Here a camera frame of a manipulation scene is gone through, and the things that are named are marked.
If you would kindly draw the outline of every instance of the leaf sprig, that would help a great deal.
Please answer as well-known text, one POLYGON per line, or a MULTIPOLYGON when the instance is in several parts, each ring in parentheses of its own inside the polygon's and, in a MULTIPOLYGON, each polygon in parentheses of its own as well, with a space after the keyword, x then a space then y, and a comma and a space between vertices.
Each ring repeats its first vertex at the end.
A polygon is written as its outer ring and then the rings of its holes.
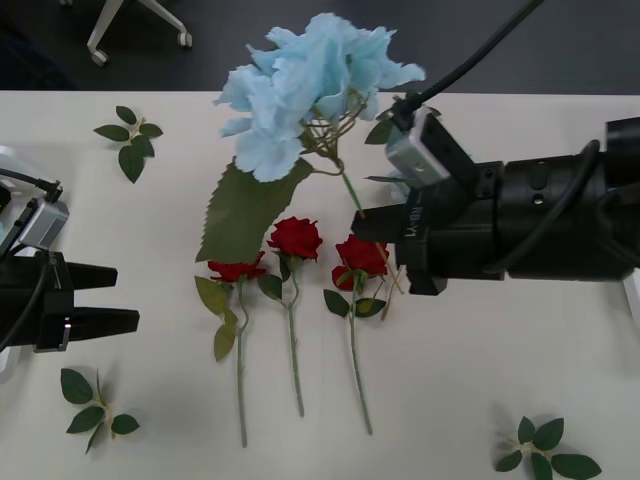
POLYGON ((107 404, 102 395, 100 387, 100 374, 96 370, 96 390, 94 395, 93 388, 89 382, 82 376, 80 372, 70 368, 63 368, 60 372, 60 385, 62 387, 62 395, 69 403, 74 405, 86 405, 90 402, 94 404, 85 408, 78 413, 72 420, 71 425, 67 429, 67 433, 85 433, 93 430, 93 434, 89 438, 85 455, 89 453, 93 443, 101 431, 102 427, 107 424, 111 430, 111 438, 115 439, 116 435, 129 435, 135 432, 140 425, 137 420, 128 414, 113 416, 111 407, 107 404))
POLYGON ((600 466, 590 457, 577 454, 551 454, 564 433, 564 419, 556 418, 536 430, 533 422, 522 417, 518 427, 518 441, 508 439, 518 449, 501 458, 495 466, 497 472, 515 469, 523 458, 523 451, 531 452, 531 467, 536 480, 551 480, 552 469, 566 478, 588 480, 602 473, 600 466))
POLYGON ((145 158, 155 157, 151 139, 160 137, 164 132, 157 125, 147 123, 144 117, 138 121, 129 107, 117 106, 116 114, 127 124, 126 127, 103 125, 94 132, 114 142, 126 142, 118 153, 118 163, 131 183, 136 183, 144 170, 145 158))

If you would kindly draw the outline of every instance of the gray floor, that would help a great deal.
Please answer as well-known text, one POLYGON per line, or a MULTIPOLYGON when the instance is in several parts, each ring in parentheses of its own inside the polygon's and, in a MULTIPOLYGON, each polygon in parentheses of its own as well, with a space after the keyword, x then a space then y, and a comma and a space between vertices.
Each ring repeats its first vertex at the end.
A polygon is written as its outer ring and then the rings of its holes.
MULTIPOLYGON (((248 63, 244 45, 266 46, 275 25, 301 31, 332 11, 356 25, 398 30, 397 61, 416 62, 432 83, 470 55, 524 0, 161 0, 193 34, 192 51, 139 4, 123 8, 95 66, 86 42, 103 0, 1 0, 23 32, 82 90, 219 90, 248 63)), ((547 0, 450 91, 554 94, 640 93, 638 0, 547 0)))

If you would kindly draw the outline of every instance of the chair wheel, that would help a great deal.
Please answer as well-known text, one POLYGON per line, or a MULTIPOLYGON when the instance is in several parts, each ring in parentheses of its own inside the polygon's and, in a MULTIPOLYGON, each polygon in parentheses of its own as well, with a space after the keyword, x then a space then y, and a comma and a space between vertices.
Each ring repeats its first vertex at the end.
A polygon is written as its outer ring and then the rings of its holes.
POLYGON ((109 63, 109 56, 102 50, 96 50, 91 54, 91 60, 99 67, 105 67, 109 63))
POLYGON ((190 33, 179 33, 178 34, 178 44, 182 48, 191 48, 193 45, 193 39, 191 38, 190 33))

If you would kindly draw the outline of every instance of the blue hydrangea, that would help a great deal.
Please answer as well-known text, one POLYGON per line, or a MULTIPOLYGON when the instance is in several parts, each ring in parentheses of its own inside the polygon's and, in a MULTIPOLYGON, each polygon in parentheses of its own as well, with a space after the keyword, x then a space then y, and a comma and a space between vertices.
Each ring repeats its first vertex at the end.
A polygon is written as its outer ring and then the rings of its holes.
POLYGON ((222 136, 240 134, 236 165, 261 182, 285 177, 303 150, 304 124, 320 112, 337 122, 366 103, 359 117, 373 120, 377 93, 413 80, 424 80, 415 64, 389 60, 393 31, 357 29, 332 13, 313 19, 302 35, 275 27, 267 39, 272 51, 248 47, 254 65, 229 74, 215 104, 228 103, 251 117, 230 120, 222 136))

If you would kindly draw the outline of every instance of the red rose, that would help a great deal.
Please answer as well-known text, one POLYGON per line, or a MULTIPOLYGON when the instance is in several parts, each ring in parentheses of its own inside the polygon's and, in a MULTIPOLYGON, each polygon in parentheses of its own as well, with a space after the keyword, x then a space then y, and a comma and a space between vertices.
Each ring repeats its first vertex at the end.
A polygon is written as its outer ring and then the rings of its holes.
POLYGON ((344 265, 340 265, 339 267, 334 268, 333 271, 331 272, 331 279, 333 280, 333 284, 336 287, 338 287, 340 290, 346 290, 348 292, 352 292, 353 291, 353 275, 349 275, 340 283, 340 285, 338 285, 338 280, 340 279, 340 277, 345 273, 347 273, 348 271, 349 269, 347 267, 345 267, 344 265))
POLYGON ((282 253, 302 259, 318 259, 318 247, 322 239, 318 235, 316 222, 308 218, 298 220, 296 217, 287 218, 276 223, 276 230, 271 234, 267 244, 277 248, 282 253))
POLYGON ((381 243, 385 258, 375 243, 358 239, 354 234, 349 235, 346 242, 336 245, 336 250, 342 262, 351 270, 364 270, 370 277, 387 274, 386 259, 389 257, 387 244, 381 243))
POLYGON ((235 283, 240 280, 240 277, 243 275, 246 275, 248 279, 264 275, 267 271, 264 268, 258 268, 258 263, 260 263, 263 255, 264 252, 260 252, 256 261, 251 265, 247 263, 220 263, 211 261, 208 263, 209 268, 220 274, 219 277, 211 277, 211 279, 226 283, 235 283))

